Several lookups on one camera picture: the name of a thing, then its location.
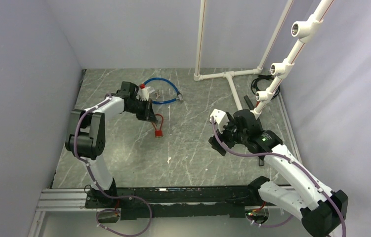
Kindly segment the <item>red cable lock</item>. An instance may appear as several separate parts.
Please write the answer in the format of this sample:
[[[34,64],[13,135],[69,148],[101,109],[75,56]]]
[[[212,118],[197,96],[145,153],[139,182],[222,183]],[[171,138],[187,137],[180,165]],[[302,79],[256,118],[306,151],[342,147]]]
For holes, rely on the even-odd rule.
[[[154,128],[154,134],[155,134],[156,138],[162,138],[163,137],[162,127],[163,127],[163,123],[164,123],[164,117],[161,114],[155,114],[155,116],[160,118],[160,122],[157,122],[157,123],[152,122],[151,123],[153,128]]]

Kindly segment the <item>blue cable lock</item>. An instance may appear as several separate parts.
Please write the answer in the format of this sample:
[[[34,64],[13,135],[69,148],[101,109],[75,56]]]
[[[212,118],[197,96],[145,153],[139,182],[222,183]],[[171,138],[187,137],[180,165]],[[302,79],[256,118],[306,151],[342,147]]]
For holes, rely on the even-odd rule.
[[[155,92],[150,96],[150,100],[152,101],[153,104],[160,104],[161,105],[161,104],[173,103],[175,101],[183,102],[183,96],[182,96],[181,92],[168,79],[164,79],[164,78],[160,78],[160,77],[150,78],[150,79],[147,79],[146,81],[144,81],[143,84],[145,84],[146,86],[149,86],[148,83],[150,83],[152,81],[156,81],[156,80],[165,81],[166,83],[168,83],[172,87],[172,89],[168,89],[166,86],[161,86],[161,85],[159,87],[153,87],[155,89],[155,92],[159,92],[161,94],[159,98],[155,97]],[[164,101],[159,100],[161,98],[166,99],[166,96],[173,95],[173,92],[172,92],[173,90],[176,93],[175,98],[172,98],[172,99],[169,99],[169,100],[164,100]]]

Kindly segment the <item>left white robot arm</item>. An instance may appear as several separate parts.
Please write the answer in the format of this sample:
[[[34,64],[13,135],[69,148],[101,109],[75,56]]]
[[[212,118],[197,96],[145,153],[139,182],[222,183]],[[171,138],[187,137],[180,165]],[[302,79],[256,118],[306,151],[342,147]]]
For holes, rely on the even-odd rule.
[[[65,139],[65,148],[84,164],[91,179],[91,194],[105,207],[117,203],[115,179],[103,158],[108,120],[122,113],[131,113],[138,120],[158,123],[150,94],[154,89],[143,84],[124,81],[115,93],[87,109],[73,109]]]

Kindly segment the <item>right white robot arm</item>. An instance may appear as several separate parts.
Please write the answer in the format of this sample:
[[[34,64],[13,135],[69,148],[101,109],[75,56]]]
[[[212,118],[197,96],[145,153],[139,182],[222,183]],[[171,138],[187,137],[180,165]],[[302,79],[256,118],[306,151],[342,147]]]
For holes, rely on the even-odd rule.
[[[254,205],[272,203],[298,219],[313,237],[329,237],[337,227],[347,236],[348,196],[321,182],[298,161],[271,130],[262,130],[250,110],[233,115],[215,109],[209,115],[213,136],[211,147],[222,156],[258,157],[281,174],[292,186],[287,190],[260,176],[248,185],[248,199]]]

